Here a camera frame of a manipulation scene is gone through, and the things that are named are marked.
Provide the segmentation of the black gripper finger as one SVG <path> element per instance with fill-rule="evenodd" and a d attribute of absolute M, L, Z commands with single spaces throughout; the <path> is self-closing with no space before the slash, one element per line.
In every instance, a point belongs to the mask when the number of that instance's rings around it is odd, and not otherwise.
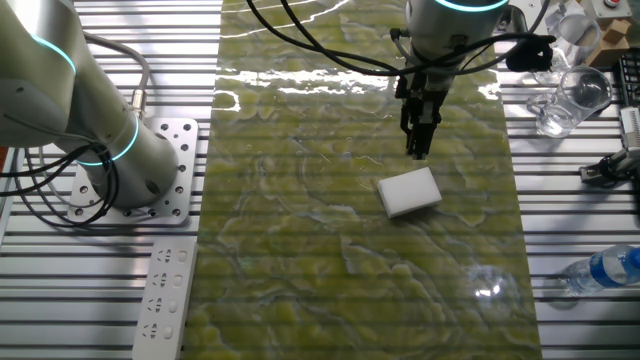
<path fill-rule="evenodd" d="M 436 123 L 411 123 L 408 135 L 408 154 L 414 160 L 424 159 L 430 151 Z"/>
<path fill-rule="evenodd" d="M 406 135 L 406 149 L 414 150 L 417 144 L 416 119 L 411 112 L 401 113 L 401 130 Z"/>

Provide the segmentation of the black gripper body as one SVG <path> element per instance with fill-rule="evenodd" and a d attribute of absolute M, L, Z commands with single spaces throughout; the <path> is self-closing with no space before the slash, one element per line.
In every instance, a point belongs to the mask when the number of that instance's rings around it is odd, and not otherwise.
<path fill-rule="evenodd" d="M 429 85 L 423 73 L 401 75 L 395 90 L 395 98 L 402 101 L 400 124 L 437 126 L 442 120 L 440 108 L 449 88 L 449 85 Z"/>

